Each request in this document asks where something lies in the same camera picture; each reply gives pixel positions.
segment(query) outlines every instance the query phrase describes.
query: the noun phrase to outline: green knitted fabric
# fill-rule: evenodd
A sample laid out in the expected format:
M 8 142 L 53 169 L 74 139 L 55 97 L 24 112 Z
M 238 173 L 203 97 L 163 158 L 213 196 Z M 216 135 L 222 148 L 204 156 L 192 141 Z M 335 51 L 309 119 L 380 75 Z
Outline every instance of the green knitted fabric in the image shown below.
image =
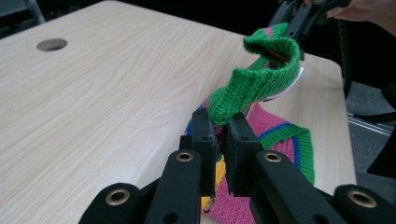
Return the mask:
M 214 124 L 227 124 L 249 104 L 285 90 L 297 77 L 300 48 L 284 37 L 288 27 L 288 23 L 280 23 L 244 38 L 245 50 L 260 57 L 249 68 L 235 68 L 228 85 L 209 96 L 208 111 Z
M 260 143 L 264 149 L 269 150 L 276 143 L 285 141 L 289 138 L 293 138 L 295 147 L 299 148 L 298 156 L 294 155 L 296 157 L 294 164 L 300 169 L 301 173 L 309 180 L 309 182 L 314 184 L 314 150 L 309 129 L 291 124 L 290 126 L 278 129 L 276 132 L 269 133 L 265 137 L 262 137 L 262 139 L 260 139 Z

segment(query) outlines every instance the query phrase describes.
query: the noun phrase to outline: round hole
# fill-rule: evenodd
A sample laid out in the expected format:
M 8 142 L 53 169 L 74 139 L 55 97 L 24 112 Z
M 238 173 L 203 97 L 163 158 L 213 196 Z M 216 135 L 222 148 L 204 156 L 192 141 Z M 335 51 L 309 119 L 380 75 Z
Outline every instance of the round hole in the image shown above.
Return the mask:
M 265 154 L 265 159 L 271 162 L 279 162 L 282 160 L 282 158 L 280 158 L 278 155 L 276 155 L 275 153 L 267 153 Z
M 318 224 L 328 224 L 329 223 L 327 218 L 325 216 L 323 216 L 323 215 L 314 214 L 312 216 L 312 218 L 314 219 L 314 222 L 318 223 Z
M 170 224 L 170 223 L 177 223 L 178 216 L 175 213 L 168 213 L 163 217 L 163 222 Z
M 347 193 L 347 197 L 354 203 L 366 207 L 375 208 L 376 200 L 364 191 L 357 189 L 350 189 Z
M 61 38 L 53 38 L 53 39 L 48 39 L 48 40 L 43 40 L 40 43 L 37 44 L 37 49 L 42 50 L 42 51 L 55 51 L 58 49 L 62 49 L 66 47 L 67 41 L 61 39 Z
M 192 158 L 194 158 L 194 156 L 187 152 L 182 152 L 182 153 L 177 154 L 178 161 L 191 161 Z
M 125 203 L 131 194 L 127 189 L 114 189 L 106 196 L 106 203 L 111 206 L 117 206 Z

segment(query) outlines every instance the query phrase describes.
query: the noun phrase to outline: light wood grain surface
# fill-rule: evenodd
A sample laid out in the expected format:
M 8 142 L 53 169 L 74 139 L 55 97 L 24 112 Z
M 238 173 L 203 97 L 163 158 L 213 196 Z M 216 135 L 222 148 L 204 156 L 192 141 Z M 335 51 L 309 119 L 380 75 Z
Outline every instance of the light wood grain surface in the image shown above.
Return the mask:
M 62 38 L 63 49 L 36 45 Z M 114 1 L 0 41 L 0 223 L 78 223 L 96 194 L 158 178 L 191 113 L 255 55 L 242 36 Z M 268 111 L 309 128 L 315 186 L 355 176 L 339 66 L 305 55 Z

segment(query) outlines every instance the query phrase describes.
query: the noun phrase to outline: green sock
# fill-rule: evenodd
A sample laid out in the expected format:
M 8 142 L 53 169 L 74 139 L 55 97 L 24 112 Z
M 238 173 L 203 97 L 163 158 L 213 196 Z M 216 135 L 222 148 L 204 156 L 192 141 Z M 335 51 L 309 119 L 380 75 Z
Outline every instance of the green sock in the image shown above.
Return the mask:
M 284 37 L 288 27 L 280 23 L 244 37 L 245 50 L 260 57 L 249 68 L 235 68 L 228 85 L 209 96 L 207 108 L 214 124 L 227 124 L 249 104 L 285 90 L 297 77 L 300 48 Z

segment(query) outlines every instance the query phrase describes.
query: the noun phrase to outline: knitted sock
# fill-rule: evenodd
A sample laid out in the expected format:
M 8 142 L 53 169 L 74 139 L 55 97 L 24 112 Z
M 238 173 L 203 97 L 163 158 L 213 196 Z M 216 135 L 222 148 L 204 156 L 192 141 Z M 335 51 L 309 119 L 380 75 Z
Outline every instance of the knitted sock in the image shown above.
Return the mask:
M 206 106 L 207 101 L 204 101 L 199 108 Z M 308 129 L 265 111 L 260 103 L 251 104 L 244 111 L 244 115 L 264 150 L 275 150 L 285 154 L 308 181 L 315 183 L 313 147 Z M 191 134 L 191 123 L 186 129 L 186 134 Z M 223 139 L 224 135 L 222 128 L 217 127 L 218 139 Z M 216 199 L 213 202 L 209 197 L 202 198 L 205 215 L 221 224 L 254 223 L 249 208 L 249 197 L 233 197 L 229 194 L 225 166 L 221 156 L 216 164 Z
M 273 99 L 287 90 L 299 76 L 300 49 L 297 43 L 283 37 L 289 25 L 277 24 L 260 29 L 244 38 L 244 47 L 260 58 L 249 68 L 235 68 L 227 86 L 210 94 L 199 107 L 206 107 L 217 132 L 219 147 L 224 144 L 223 128 L 239 112 L 244 115 L 266 150 L 282 152 L 311 182 L 315 181 L 311 135 L 306 128 L 290 124 L 264 111 L 259 101 Z M 186 134 L 191 134 L 191 121 Z M 229 195 L 222 155 L 217 163 L 216 200 L 202 198 L 204 210 L 218 223 L 254 223 L 249 197 Z
M 244 47 L 260 58 L 249 68 L 235 68 L 227 86 L 209 96 L 212 122 L 225 125 L 250 103 L 285 90 L 300 69 L 298 44 L 284 37 L 289 25 L 280 23 L 244 38 Z

